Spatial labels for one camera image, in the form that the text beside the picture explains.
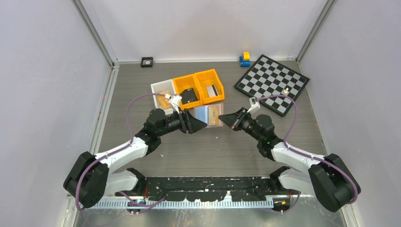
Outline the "tan leather card holder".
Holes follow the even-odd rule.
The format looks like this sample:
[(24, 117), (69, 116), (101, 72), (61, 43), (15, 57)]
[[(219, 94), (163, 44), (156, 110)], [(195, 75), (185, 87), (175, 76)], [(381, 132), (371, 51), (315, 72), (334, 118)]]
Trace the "tan leather card holder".
[(207, 124), (207, 128), (222, 127), (223, 122), (218, 118), (224, 113), (223, 103), (202, 105), (194, 108), (196, 119)]

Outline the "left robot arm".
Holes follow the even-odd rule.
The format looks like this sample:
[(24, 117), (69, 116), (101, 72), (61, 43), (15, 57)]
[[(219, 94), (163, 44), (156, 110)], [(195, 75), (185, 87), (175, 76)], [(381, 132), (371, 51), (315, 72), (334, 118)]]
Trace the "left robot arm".
[(78, 207), (91, 208), (103, 196), (118, 192), (141, 195), (146, 187), (143, 174), (134, 168), (122, 172), (117, 169), (151, 154), (161, 144), (161, 136), (179, 130), (193, 134), (207, 127), (187, 109), (167, 116), (162, 109), (153, 109), (143, 128), (129, 141), (102, 153), (88, 151), (77, 158), (66, 177), (63, 188), (74, 196)]

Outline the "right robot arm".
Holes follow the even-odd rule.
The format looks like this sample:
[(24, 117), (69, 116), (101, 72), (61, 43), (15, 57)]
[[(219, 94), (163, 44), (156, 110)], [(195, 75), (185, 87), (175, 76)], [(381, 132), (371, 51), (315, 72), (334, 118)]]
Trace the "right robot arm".
[(289, 145), (275, 134), (272, 119), (265, 114), (252, 118), (245, 108), (218, 117), (234, 131), (244, 131), (256, 139), (261, 155), (283, 163), (270, 174), (270, 189), (282, 194), (287, 189), (314, 196), (328, 211), (336, 212), (356, 201), (361, 187), (336, 154), (313, 154)]

